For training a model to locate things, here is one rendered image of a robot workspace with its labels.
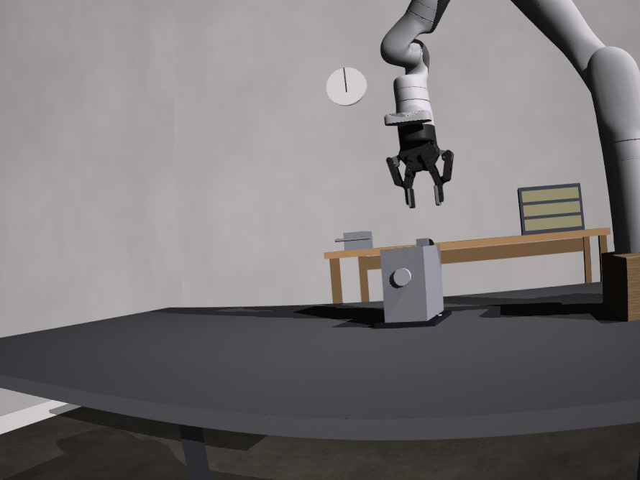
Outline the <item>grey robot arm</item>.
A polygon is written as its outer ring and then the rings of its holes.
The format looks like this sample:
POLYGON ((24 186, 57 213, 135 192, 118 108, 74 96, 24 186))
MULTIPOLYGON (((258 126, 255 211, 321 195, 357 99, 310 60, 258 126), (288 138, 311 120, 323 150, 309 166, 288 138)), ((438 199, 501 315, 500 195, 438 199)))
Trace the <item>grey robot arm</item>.
MULTIPOLYGON (((640 72, 635 60, 621 48, 606 47, 572 0, 511 1, 563 52, 591 92, 615 254, 640 252, 640 72)), ((449 2, 411 0, 384 36, 382 58, 406 70, 393 82, 396 114, 386 114, 386 126, 434 125, 427 88, 429 51, 414 38, 436 29, 449 2)))

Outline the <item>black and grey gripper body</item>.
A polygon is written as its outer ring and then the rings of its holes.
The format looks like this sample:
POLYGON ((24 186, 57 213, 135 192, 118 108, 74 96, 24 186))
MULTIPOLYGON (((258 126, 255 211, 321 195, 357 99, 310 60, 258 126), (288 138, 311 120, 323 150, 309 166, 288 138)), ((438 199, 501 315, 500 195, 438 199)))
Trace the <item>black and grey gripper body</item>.
POLYGON ((410 124, 398 128, 401 161, 406 165, 409 153, 415 155, 413 172, 428 171, 421 152, 427 152, 431 163, 435 166, 439 158, 439 150, 436 142, 435 126, 431 124, 410 124))

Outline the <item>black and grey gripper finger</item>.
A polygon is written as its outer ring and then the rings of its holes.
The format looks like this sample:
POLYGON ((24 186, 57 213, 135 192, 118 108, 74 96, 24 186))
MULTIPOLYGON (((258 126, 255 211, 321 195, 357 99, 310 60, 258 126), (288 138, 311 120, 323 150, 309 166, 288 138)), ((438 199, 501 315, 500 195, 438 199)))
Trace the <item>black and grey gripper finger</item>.
POLYGON ((439 155, 441 155, 442 160, 444 160, 443 176, 441 177, 439 175, 438 169, 436 168, 436 165, 433 166, 433 164, 431 163, 427 152, 421 152, 421 157, 425 162, 425 165, 435 183, 434 194, 437 206, 441 206, 442 202, 444 202, 443 184, 451 180, 454 153, 450 150, 439 150, 439 155))
POLYGON ((409 208, 416 207, 414 191, 412 189, 413 180, 416 176, 416 172, 412 171, 414 158, 415 155, 413 153, 408 154, 404 181, 402 180, 401 174, 398 169, 401 160, 399 156, 397 155, 395 157, 388 157, 386 159, 394 184, 404 188, 405 190, 406 204, 409 205, 409 208))

